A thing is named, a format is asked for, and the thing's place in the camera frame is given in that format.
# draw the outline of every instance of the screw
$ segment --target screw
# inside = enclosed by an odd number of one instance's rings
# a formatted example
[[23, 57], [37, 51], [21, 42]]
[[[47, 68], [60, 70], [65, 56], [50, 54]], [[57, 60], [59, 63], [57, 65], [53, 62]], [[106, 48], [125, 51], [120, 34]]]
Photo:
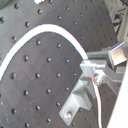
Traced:
[[58, 73], [58, 74], [56, 74], [56, 77], [57, 77], [57, 78], [59, 78], [60, 76], [61, 76], [61, 75], [60, 75], [59, 73]]
[[36, 78], [40, 78], [40, 74], [39, 73], [36, 73]]
[[74, 3], [76, 3], [76, 0], [73, 0], [74, 1]]
[[16, 109], [15, 108], [12, 109], [12, 114], [16, 114]]
[[12, 72], [12, 73], [10, 74], [10, 78], [11, 78], [11, 79], [15, 79], [15, 78], [16, 78], [16, 73]]
[[25, 127], [28, 128], [29, 127], [29, 124], [28, 123], [25, 123]]
[[80, 13], [80, 16], [83, 17], [83, 13]]
[[59, 44], [57, 44], [57, 48], [60, 48], [61, 47], [61, 44], [59, 43]]
[[38, 9], [38, 14], [41, 15], [42, 14], [42, 10], [41, 9]]
[[51, 122], [51, 119], [48, 118], [48, 119], [47, 119], [47, 123], [50, 123], [50, 122]]
[[12, 43], [15, 43], [15, 42], [16, 42], [16, 37], [13, 36], [13, 37], [11, 38], [11, 41], [12, 41]]
[[40, 110], [40, 106], [36, 106], [36, 110], [39, 111]]
[[86, 8], [86, 10], [88, 10], [88, 6], [86, 6], [85, 8]]
[[57, 106], [57, 107], [58, 107], [58, 106], [60, 106], [60, 103], [59, 103], [59, 102], [57, 102], [57, 103], [56, 103], [56, 106]]
[[0, 17], [0, 23], [3, 24], [4, 23], [4, 18], [3, 17]]
[[40, 41], [40, 40], [37, 40], [37, 41], [36, 41], [36, 44], [37, 44], [37, 45], [40, 45], [40, 44], [41, 44], [41, 41]]
[[75, 126], [75, 123], [72, 123], [72, 126]]
[[69, 91], [69, 88], [65, 88], [65, 91]]
[[27, 96], [28, 95], [28, 91], [25, 90], [24, 91], [24, 95]]
[[66, 63], [69, 63], [69, 59], [66, 60]]
[[28, 21], [26, 21], [25, 26], [28, 28], [30, 26], [30, 23]]
[[79, 109], [79, 112], [82, 112], [82, 109], [81, 108]]
[[27, 55], [24, 56], [24, 61], [27, 62], [29, 57]]
[[58, 16], [57, 19], [58, 19], [58, 20], [61, 20], [61, 16]]
[[47, 62], [50, 63], [52, 61], [52, 58], [47, 58]]
[[83, 40], [83, 36], [80, 36], [80, 39]]
[[50, 89], [47, 89], [47, 93], [51, 93], [51, 90]]
[[53, 3], [53, 0], [49, 0], [49, 4], [52, 4]]
[[70, 112], [68, 112], [65, 116], [67, 121], [70, 121], [72, 119], [72, 114]]
[[73, 24], [74, 24], [74, 26], [76, 26], [77, 25], [77, 22], [75, 21]]
[[77, 76], [77, 74], [76, 74], [76, 73], [74, 73], [74, 74], [73, 74], [73, 76], [74, 76], [74, 77], [76, 77], [76, 76]]
[[100, 86], [101, 85], [101, 80], [102, 80], [102, 77], [101, 76], [99, 76], [98, 74], [95, 75], [95, 77], [94, 77], [94, 84], [96, 86]]
[[67, 6], [67, 7], [66, 7], [66, 10], [69, 11], [69, 9], [70, 9], [70, 8]]
[[15, 9], [18, 9], [18, 8], [19, 8], [19, 4], [18, 4], [18, 3], [15, 3], [15, 4], [14, 4], [14, 8], [15, 8]]

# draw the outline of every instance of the silver metal component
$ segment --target silver metal component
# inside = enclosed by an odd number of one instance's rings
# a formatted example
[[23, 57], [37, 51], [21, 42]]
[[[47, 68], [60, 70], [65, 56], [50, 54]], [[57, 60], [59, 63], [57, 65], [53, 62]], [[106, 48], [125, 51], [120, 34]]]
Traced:
[[72, 114], [71, 114], [70, 112], [66, 113], [65, 119], [66, 119], [67, 121], [70, 121], [70, 120], [72, 119]]
[[34, 2], [36, 3], [36, 4], [40, 4], [40, 3], [43, 3], [45, 0], [34, 0]]
[[59, 112], [66, 125], [72, 123], [79, 108], [91, 109], [92, 104], [87, 94], [91, 94], [93, 99], [96, 98], [92, 82], [82, 74]]
[[110, 54], [114, 65], [118, 65], [127, 60], [124, 53], [124, 44], [125, 42], [118, 43], [115, 46], [113, 46], [110, 50]]
[[119, 88], [118, 83], [122, 82], [123, 73], [116, 73], [107, 66], [105, 60], [84, 60], [80, 67], [85, 77], [95, 78], [94, 82], [97, 86], [108, 84], [112, 91], [117, 95]]
[[125, 37], [128, 35], [128, 8], [126, 8], [124, 15], [123, 15], [123, 21], [120, 26], [119, 33], [117, 35], [118, 42], [124, 41]]
[[99, 87], [101, 83], [102, 83], [102, 76], [99, 74], [95, 75], [94, 84]]

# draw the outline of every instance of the metal bracket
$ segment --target metal bracket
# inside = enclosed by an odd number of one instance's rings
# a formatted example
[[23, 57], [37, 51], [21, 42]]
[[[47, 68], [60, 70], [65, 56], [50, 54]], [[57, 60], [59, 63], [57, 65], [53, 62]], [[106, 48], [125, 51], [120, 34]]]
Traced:
[[82, 74], [59, 112], [60, 117], [68, 126], [73, 121], [79, 108], [91, 109], [92, 104], [87, 94], [91, 94], [93, 99], [96, 98], [91, 80]]

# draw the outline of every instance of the black perforated surface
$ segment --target black perforated surface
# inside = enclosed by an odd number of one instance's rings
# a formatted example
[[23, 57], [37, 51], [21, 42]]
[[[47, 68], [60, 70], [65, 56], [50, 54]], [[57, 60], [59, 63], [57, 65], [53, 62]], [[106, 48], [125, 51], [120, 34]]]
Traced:
[[[65, 28], [86, 51], [116, 43], [104, 1], [46, 0], [36, 5], [33, 0], [12, 0], [0, 10], [0, 63], [16, 41], [44, 23]], [[39, 34], [28, 41], [0, 82], [0, 126], [66, 128], [58, 113], [81, 74], [81, 60], [73, 46], [55, 33]], [[100, 87], [100, 93], [106, 128], [116, 97], [107, 85]], [[98, 128], [97, 103], [91, 102], [92, 109], [80, 109], [70, 127]]]

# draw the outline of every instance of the cable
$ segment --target cable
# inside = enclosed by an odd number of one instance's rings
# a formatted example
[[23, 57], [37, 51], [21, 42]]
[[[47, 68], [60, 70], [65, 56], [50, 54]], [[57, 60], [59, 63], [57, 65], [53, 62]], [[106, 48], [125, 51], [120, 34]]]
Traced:
[[[11, 49], [10, 51], [7, 53], [6, 57], [4, 58], [1, 66], [0, 66], [0, 81], [2, 80], [2, 77], [9, 65], [9, 63], [11, 62], [12, 58], [14, 57], [14, 55], [27, 43], [27, 41], [29, 41], [32, 37], [40, 34], [40, 33], [44, 33], [44, 32], [53, 32], [53, 33], [57, 33], [61, 36], [63, 36], [65, 39], [67, 39], [74, 47], [75, 49], [78, 51], [78, 53], [81, 55], [82, 59], [88, 59], [88, 56], [86, 54], [86, 52], [84, 51], [84, 49], [82, 48], [82, 46], [80, 45], [80, 43], [73, 37], [73, 35], [71, 35], [67, 30], [65, 30], [64, 28], [57, 26], [57, 25], [53, 25], [53, 24], [43, 24], [40, 26], [37, 26], [33, 29], [31, 29], [29, 32], [27, 32]], [[98, 121], [99, 121], [99, 128], [102, 128], [102, 124], [101, 124], [101, 100], [100, 100], [100, 95], [99, 95], [99, 91], [98, 91], [98, 87], [93, 83], [94, 85], [94, 89], [95, 89], [95, 93], [97, 96], [97, 103], [98, 103]]]
[[102, 120], [101, 120], [101, 99], [100, 99], [100, 93], [99, 93], [99, 89], [98, 86], [95, 85], [95, 83], [92, 81], [93, 85], [94, 85], [94, 90], [96, 93], [96, 99], [97, 99], [97, 105], [98, 105], [98, 124], [99, 124], [99, 128], [102, 128]]

